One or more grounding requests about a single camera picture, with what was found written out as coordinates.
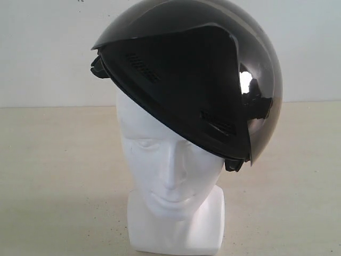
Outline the black helmet with visor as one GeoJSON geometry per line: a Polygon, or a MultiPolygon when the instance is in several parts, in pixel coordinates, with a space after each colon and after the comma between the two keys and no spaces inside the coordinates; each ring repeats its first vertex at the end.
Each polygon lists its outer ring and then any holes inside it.
{"type": "Polygon", "coordinates": [[[283,78],[262,26],[230,1],[139,1],[103,30],[91,72],[225,161],[254,164],[277,126],[283,78]]]}

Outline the white mannequin head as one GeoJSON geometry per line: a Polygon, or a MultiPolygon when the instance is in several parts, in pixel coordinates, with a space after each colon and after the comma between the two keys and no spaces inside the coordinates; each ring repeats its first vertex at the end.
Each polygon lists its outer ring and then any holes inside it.
{"type": "Polygon", "coordinates": [[[225,226],[224,161],[116,93],[121,144],[135,187],[127,224],[133,249],[170,255],[215,255],[225,226]]]}

